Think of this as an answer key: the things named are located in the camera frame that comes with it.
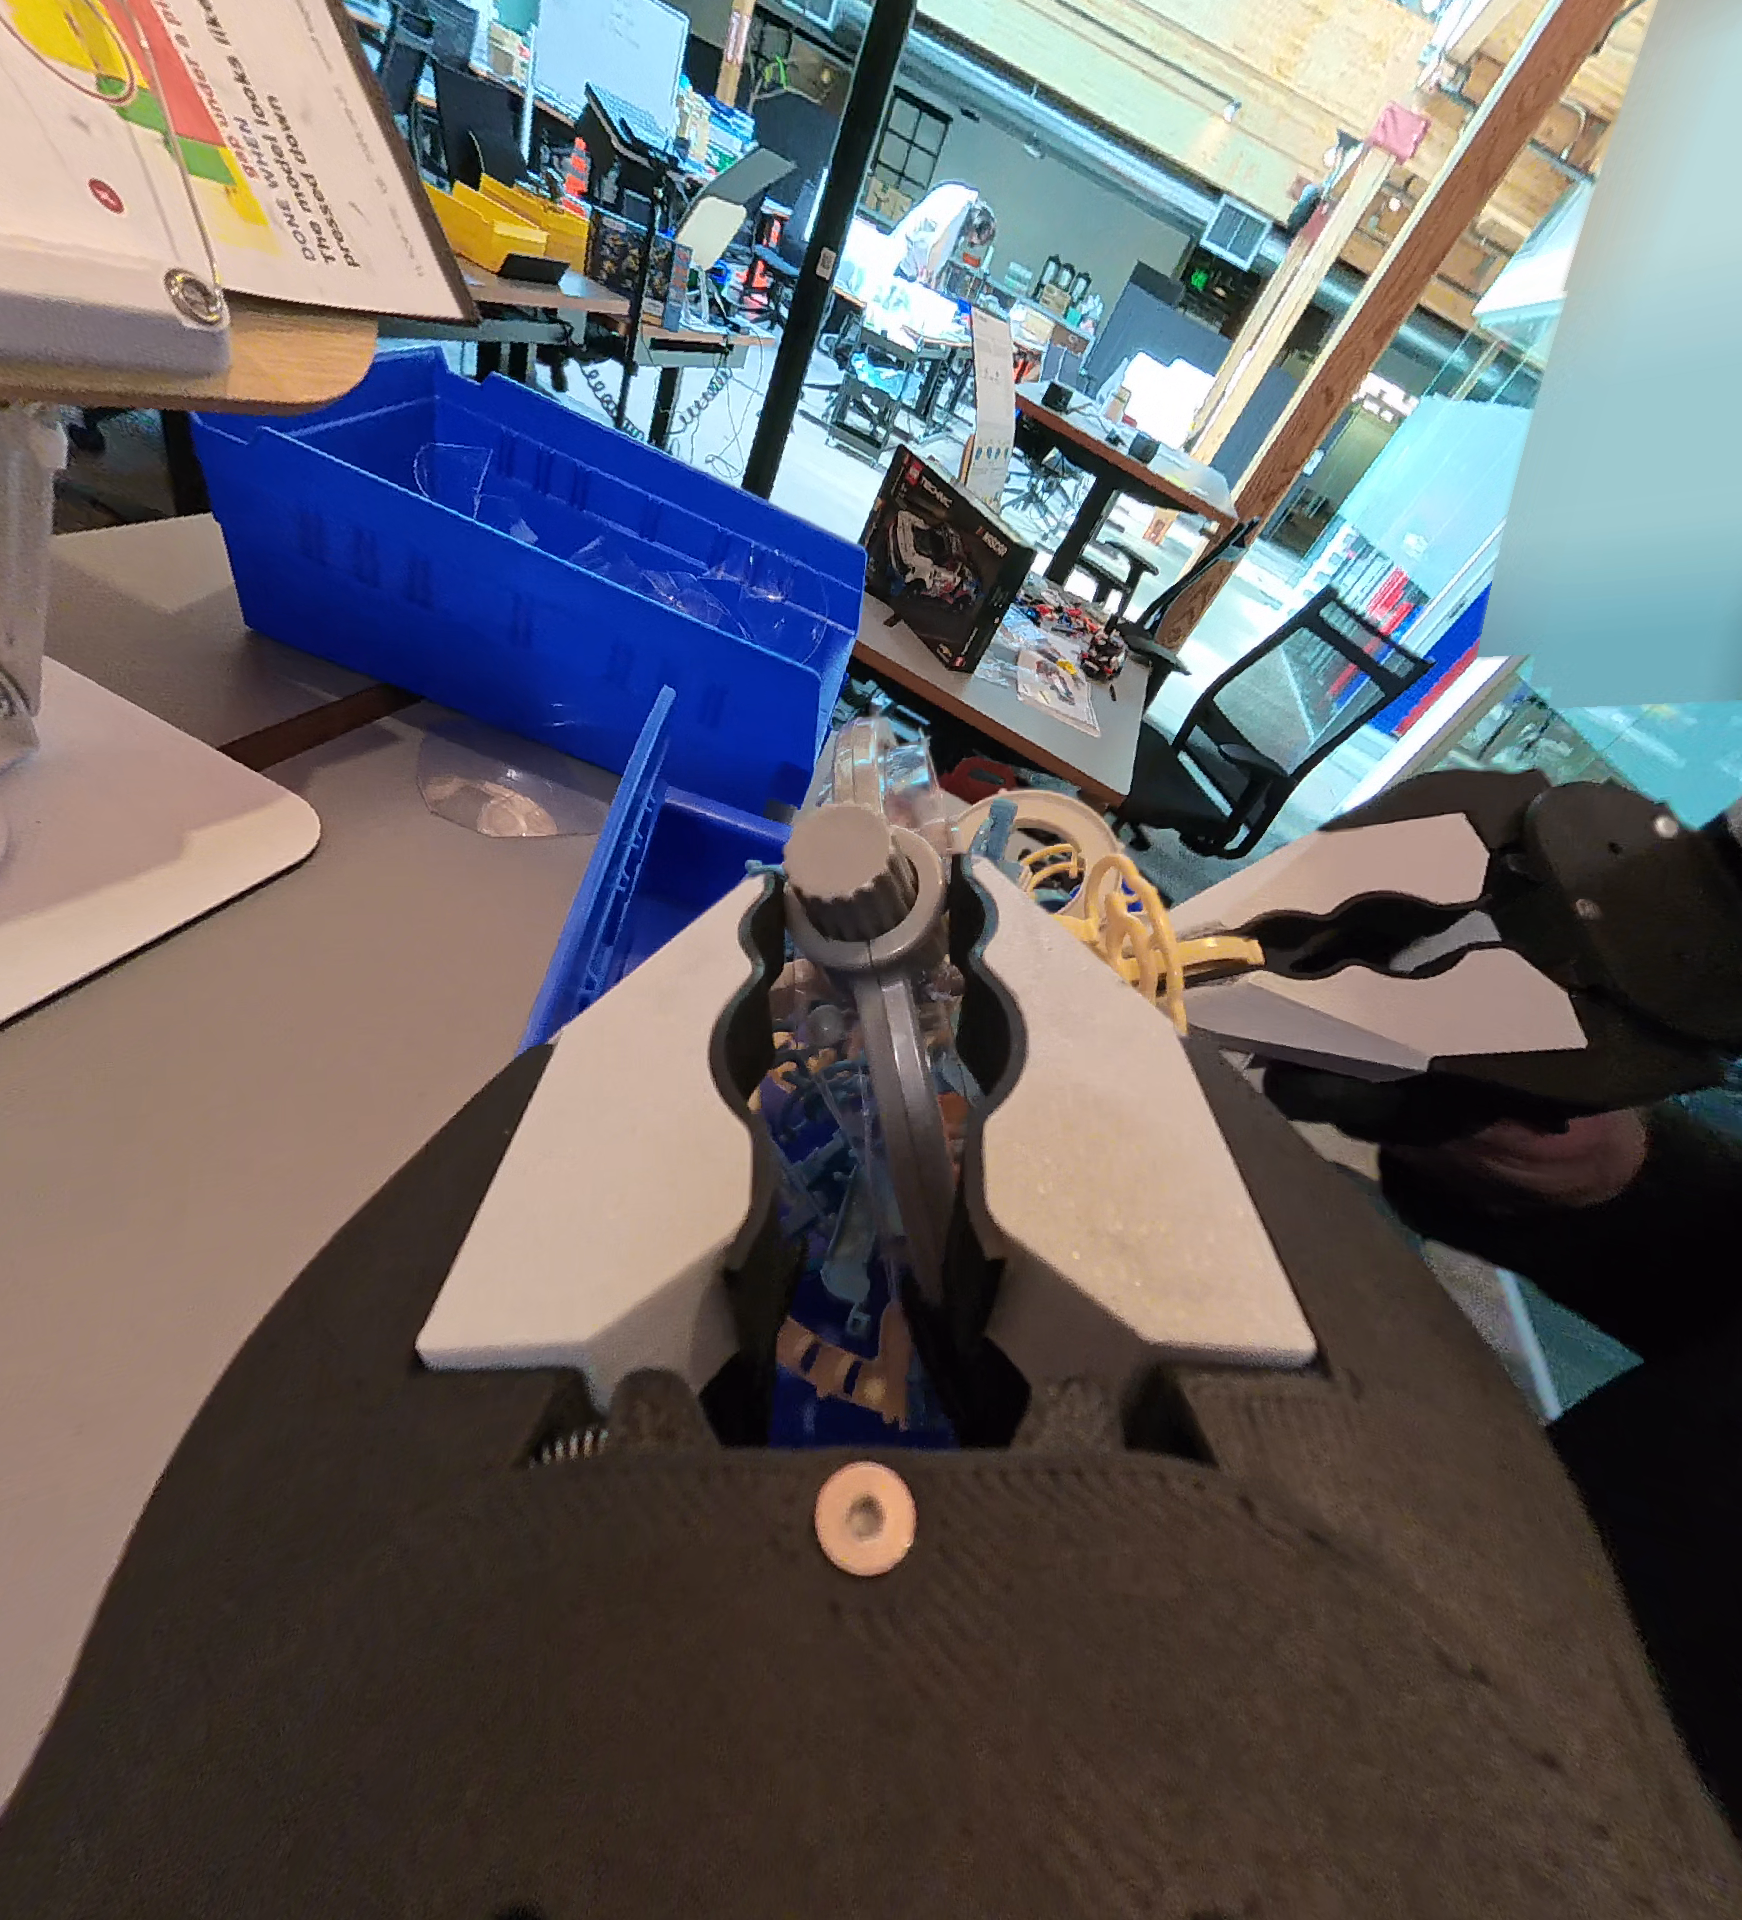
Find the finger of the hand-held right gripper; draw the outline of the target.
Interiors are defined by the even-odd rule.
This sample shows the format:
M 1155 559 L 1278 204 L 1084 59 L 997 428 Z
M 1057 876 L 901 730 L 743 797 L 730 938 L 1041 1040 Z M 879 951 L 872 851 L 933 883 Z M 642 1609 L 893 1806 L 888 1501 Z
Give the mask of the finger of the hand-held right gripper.
M 1192 1029 L 1260 1060 L 1350 1077 L 1410 1077 L 1448 1061 L 1582 1051 L 1571 998 L 1471 910 L 1392 958 L 1404 971 L 1347 963 L 1321 977 L 1254 968 L 1185 984 Z
M 1488 849 L 1467 819 L 1319 829 L 1170 911 L 1184 939 L 1252 944 L 1275 975 L 1422 975 L 1498 944 Z

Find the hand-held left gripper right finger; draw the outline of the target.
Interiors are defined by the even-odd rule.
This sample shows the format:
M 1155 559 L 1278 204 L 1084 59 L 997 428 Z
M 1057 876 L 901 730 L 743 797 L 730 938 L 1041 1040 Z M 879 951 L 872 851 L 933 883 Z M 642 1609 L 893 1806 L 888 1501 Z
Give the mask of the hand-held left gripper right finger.
M 1003 1020 L 963 1153 L 997 1266 L 982 1339 L 1030 1387 L 1117 1403 L 1161 1365 L 1311 1368 L 1319 1339 L 1172 1022 L 997 866 L 955 877 L 966 1012 Z

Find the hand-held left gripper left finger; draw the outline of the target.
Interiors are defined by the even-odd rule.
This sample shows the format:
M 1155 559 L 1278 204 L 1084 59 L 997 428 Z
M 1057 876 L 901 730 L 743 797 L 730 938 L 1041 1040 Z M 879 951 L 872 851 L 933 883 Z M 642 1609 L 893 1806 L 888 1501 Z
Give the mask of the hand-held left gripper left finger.
M 748 876 L 578 1014 L 417 1335 L 434 1373 L 642 1371 L 763 1446 L 789 1250 L 751 1097 L 772 1058 L 784 877 Z

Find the blue plastic bin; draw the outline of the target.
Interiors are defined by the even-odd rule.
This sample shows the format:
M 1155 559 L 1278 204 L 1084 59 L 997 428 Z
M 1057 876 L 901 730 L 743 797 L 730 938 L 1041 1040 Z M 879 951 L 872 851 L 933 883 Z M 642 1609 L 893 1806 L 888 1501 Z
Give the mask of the blue plastic bin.
M 547 1043 L 743 877 L 783 867 L 791 829 L 684 791 L 666 777 L 676 695 L 663 686 L 623 771 L 523 1043 Z M 730 1446 L 958 1448 L 906 1319 L 913 1246 L 901 1184 L 931 1163 L 924 1095 L 937 1104 L 940 1163 L 958 1170 L 963 1077 L 951 1056 L 958 982 L 917 986 L 913 1015 L 863 1022 L 866 992 L 809 966 L 783 936 L 770 1056 L 756 1095 L 772 1202 L 763 1252 L 783 1306 L 775 1348 L 744 1348 L 704 1387 Z
M 748 813 L 805 795 L 858 637 L 856 545 L 439 352 L 309 416 L 195 416 L 193 440 L 252 632 L 612 772 L 670 686 L 672 781 Z M 670 506 L 799 565 L 829 643 L 784 658 L 437 509 L 409 476 L 427 442 L 644 536 Z

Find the clear ball maze puzzle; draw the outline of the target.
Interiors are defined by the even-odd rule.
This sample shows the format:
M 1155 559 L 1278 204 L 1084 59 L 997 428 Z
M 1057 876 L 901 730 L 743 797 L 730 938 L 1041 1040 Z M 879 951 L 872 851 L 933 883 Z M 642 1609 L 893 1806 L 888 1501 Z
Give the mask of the clear ball maze puzzle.
M 971 1067 L 1002 1067 L 1003 1020 L 997 1005 L 966 1012 L 959 962 L 969 954 L 976 908 L 959 903 L 955 869 L 997 866 L 1163 1014 L 1185 1043 L 1182 971 L 1161 903 L 1105 848 L 1051 842 L 1012 866 L 1013 808 L 994 809 L 986 829 L 953 829 L 933 809 L 940 795 L 931 781 L 906 769 L 884 737 L 884 728 L 855 724 L 839 739 L 791 827 L 781 877 L 787 932 L 797 934 L 812 970 L 866 992 L 864 1023 L 877 1015 L 906 1023 L 917 986 L 944 988 L 953 979 L 961 988 L 951 1042 L 966 1091 L 958 1170 L 950 1174 L 940 1163 L 937 1104 L 925 1094 L 924 1144 L 931 1163 L 913 1169 L 898 1188 L 913 1246 L 906 1319 L 953 1418 L 958 1448 L 1084 1450 L 1117 1434 L 1133 1453 L 1214 1467 L 1223 1455 L 1193 1389 L 1237 1384 L 1245 1368 L 1161 1365 L 1124 1403 L 1086 1380 L 1030 1387 L 982 1339 L 997 1266 L 982 1261 L 963 1188 L 966 1136 L 982 1091 Z M 1210 1099 L 1214 1083 L 1196 1061 L 1193 1067 Z

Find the person's right hand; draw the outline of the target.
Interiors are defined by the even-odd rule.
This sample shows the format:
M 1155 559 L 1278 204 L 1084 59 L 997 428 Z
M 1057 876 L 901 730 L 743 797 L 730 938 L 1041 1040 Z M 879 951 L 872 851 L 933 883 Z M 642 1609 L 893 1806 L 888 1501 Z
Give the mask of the person's right hand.
M 1635 1110 L 1570 1119 L 1555 1133 L 1498 1122 L 1457 1148 L 1496 1188 L 1543 1204 L 1594 1209 L 1618 1199 L 1648 1165 L 1649 1119 Z

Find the black office chair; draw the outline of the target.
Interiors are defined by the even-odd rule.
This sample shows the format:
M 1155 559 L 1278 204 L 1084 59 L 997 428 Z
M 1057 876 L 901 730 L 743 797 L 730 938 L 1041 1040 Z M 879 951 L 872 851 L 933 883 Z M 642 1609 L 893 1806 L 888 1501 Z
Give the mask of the black office chair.
M 1243 859 L 1297 786 L 1431 671 L 1337 591 L 1319 591 L 1178 724 L 1144 722 L 1115 833 L 1145 849 L 1168 831 L 1193 856 Z

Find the printed paper sheets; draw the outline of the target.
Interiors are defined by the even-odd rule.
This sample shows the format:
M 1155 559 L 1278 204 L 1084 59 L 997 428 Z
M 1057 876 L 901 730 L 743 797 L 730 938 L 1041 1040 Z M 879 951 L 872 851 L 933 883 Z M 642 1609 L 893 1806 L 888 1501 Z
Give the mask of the printed paper sheets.
M 1048 640 L 1020 644 L 1013 686 L 1023 706 L 1062 722 L 1076 733 L 1100 737 L 1093 685 L 1082 673 L 1074 652 Z

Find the pile of toy parts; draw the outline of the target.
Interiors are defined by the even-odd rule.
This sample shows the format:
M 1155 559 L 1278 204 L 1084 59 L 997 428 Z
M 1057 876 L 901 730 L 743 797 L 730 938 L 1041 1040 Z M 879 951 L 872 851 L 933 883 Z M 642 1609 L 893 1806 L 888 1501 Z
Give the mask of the pile of toy parts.
M 1043 644 L 1074 661 L 1086 680 L 1113 685 L 1120 679 L 1127 655 L 1124 628 L 1100 605 L 1064 591 L 1023 591 L 1016 610 L 1028 617 Z

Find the clear plastic dome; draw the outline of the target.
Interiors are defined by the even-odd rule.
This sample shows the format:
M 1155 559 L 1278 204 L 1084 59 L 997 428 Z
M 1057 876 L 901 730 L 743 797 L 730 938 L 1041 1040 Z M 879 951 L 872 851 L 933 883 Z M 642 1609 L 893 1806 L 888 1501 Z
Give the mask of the clear plastic dome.
M 416 786 L 426 809 L 453 829 L 549 842 L 595 838 L 618 774 L 535 740 L 447 720 L 422 739 Z
M 806 572 L 699 516 L 661 506 L 661 532 L 570 506 L 516 477 L 469 444 L 427 442 L 409 464 L 416 493 L 646 603 L 812 664 L 831 637 Z

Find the white desk wooden edge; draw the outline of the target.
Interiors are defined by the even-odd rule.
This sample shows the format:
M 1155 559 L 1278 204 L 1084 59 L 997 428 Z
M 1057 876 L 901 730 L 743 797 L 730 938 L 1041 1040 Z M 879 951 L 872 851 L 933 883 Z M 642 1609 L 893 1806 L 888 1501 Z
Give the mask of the white desk wooden edge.
M 1069 587 L 1086 551 L 1120 501 L 1193 516 L 1212 541 L 1229 539 L 1243 523 L 1223 474 L 1207 467 L 1172 467 L 1163 462 L 1163 451 L 1139 460 L 1110 438 L 1107 429 L 1097 429 L 1088 418 L 1056 411 L 1038 400 L 1031 387 L 1016 387 L 1013 401 L 1021 422 L 1033 424 L 1038 433 L 1088 480 L 1082 504 L 1071 515 L 1045 568 L 1045 578 L 1053 587 Z

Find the black toy set box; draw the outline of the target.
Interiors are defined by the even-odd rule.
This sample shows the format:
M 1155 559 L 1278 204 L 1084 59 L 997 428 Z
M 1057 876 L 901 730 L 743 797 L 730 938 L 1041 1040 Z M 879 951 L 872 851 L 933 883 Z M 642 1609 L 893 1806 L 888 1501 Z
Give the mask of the black toy set box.
M 969 677 L 1026 587 L 1033 546 L 955 477 L 897 446 L 861 535 L 864 594 Z

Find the background document stand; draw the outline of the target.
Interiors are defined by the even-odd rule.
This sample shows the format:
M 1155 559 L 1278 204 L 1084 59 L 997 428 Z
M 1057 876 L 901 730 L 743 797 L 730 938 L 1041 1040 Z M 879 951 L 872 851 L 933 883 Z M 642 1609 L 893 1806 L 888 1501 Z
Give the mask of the background document stand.
M 974 307 L 976 424 L 959 460 L 959 484 L 987 509 L 997 509 L 1016 442 L 1013 339 L 1006 317 Z

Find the white document stand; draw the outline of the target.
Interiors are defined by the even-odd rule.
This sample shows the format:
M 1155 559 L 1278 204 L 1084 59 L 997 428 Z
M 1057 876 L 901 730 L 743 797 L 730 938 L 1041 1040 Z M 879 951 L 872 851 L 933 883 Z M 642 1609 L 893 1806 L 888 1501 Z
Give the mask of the white document stand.
M 0 236 L 0 1028 L 298 867 L 312 809 L 45 651 L 62 411 L 109 387 L 303 411 L 208 267 Z

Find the black metal pole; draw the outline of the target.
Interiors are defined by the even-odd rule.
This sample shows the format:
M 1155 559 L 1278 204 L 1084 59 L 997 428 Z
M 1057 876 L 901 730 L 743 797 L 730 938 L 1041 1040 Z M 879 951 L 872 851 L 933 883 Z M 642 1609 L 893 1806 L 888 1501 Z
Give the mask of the black metal pole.
M 874 2 L 858 41 L 852 81 L 814 206 L 805 264 L 792 285 L 789 316 L 770 364 L 751 453 L 741 487 L 769 501 L 801 405 L 810 353 L 835 292 L 835 276 L 858 209 L 869 162 L 916 22 L 916 2 Z

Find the dark printed game box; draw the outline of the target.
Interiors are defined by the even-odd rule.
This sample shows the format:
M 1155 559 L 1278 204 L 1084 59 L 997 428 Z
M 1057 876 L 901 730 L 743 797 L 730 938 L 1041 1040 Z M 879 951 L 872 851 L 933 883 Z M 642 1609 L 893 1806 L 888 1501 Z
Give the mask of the dark printed game box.
M 644 216 L 593 208 L 587 216 L 581 274 L 625 302 L 642 292 L 644 309 L 661 329 L 684 329 L 712 259 L 684 247 L 672 231 L 648 231 L 646 225 Z

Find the white whiteboard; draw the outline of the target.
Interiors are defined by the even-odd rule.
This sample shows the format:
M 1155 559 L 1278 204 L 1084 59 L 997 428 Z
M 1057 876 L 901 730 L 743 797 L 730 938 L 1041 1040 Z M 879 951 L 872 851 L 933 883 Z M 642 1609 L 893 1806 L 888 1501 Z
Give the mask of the white whiteboard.
M 664 2 L 542 2 L 533 35 L 533 93 L 580 108 L 586 86 L 674 124 L 691 20 Z

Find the instruction sheet board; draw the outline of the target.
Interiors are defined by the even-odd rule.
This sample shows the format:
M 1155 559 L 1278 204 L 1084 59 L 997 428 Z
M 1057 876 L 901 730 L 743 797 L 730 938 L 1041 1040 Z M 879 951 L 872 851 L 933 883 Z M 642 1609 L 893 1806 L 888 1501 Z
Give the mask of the instruction sheet board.
M 476 305 L 343 4 L 0 2 L 0 401 L 300 414 Z

